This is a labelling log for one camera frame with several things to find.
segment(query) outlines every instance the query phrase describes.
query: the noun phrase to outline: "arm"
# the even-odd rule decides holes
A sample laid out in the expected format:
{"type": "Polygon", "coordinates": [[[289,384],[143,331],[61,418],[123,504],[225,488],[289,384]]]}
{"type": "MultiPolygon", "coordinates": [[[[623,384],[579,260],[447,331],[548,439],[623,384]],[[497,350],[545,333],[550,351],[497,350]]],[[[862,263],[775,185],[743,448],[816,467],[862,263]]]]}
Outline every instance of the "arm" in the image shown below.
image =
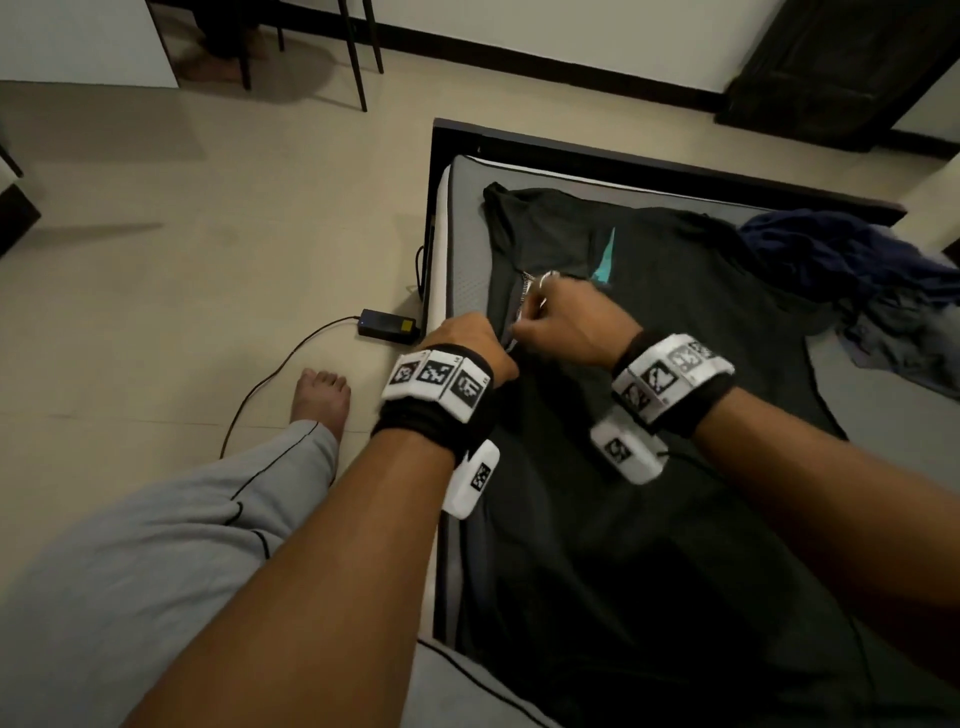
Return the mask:
{"type": "MultiPolygon", "coordinates": [[[[590,283],[548,278],[514,337],[610,369],[639,331],[590,283]]],[[[960,686],[960,497],[737,388],[693,442],[859,616],[960,686]]]]}
{"type": "MultiPolygon", "coordinates": [[[[516,364],[478,314],[424,341],[516,364]]],[[[454,457],[378,432],[303,526],[167,669],[126,725],[396,726],[454,457]]]]}

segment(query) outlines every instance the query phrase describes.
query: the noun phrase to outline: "forearm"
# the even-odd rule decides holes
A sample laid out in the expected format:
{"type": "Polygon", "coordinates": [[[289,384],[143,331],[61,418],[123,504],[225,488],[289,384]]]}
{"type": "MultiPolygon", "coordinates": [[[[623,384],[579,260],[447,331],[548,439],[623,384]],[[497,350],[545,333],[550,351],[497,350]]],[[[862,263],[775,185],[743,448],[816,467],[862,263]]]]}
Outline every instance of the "forearm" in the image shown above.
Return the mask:
{"type": "Polygon", "coordinates": [[[397,725],[453,466],[414,432],[379,432],[128,725],[397,725]]]}
{"type": "Polygon", "coordinates": [[[960,498],[740,389],[694,442],[861,617],[956,680],[960,498]]]}

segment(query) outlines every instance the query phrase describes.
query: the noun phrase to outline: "dark door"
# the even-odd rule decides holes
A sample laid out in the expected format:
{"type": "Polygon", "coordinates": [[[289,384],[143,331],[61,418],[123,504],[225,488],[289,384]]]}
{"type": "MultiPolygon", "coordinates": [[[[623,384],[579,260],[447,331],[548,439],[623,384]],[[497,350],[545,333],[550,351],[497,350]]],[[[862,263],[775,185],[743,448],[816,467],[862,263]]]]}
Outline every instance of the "dark door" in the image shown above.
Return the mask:
{"type": "Polygon", "coordinates": [[[786,0],[720,124],[866,151],[960,58],[960,0],[786,0]]]}

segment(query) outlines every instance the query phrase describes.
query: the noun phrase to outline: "gray pants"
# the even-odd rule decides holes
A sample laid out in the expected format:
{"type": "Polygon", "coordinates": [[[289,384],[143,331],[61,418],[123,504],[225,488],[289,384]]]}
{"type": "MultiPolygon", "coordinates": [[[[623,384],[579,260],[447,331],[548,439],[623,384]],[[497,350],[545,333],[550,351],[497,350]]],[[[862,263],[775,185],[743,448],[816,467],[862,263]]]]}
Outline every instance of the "gray pants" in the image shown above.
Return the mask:
{"type": "MultiPolygon", "coordinates": [[[[336,461],[329,430],[296,422],[63,535],[0,606],[0,725],[119,725],[324,499],[336,461]]],[[[403,725],[554,723],[481,667],[425,642],[403,725]]]]}

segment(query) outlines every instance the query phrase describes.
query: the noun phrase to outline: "navy blue cloth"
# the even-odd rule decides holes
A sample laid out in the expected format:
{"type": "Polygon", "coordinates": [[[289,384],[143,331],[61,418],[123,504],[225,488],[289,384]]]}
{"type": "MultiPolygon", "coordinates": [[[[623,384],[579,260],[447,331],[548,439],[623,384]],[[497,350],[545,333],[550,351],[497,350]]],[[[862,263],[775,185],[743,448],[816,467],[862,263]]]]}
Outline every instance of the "navy blue cloth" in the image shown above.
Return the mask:
{"type": "Polygon", "coordinates": [[[762,278],[811,301],[865,303],[896,287],[922,291],[935,305],[960,303],[960,270],[843,212],[768,212],[740,236],[762,278]]]}

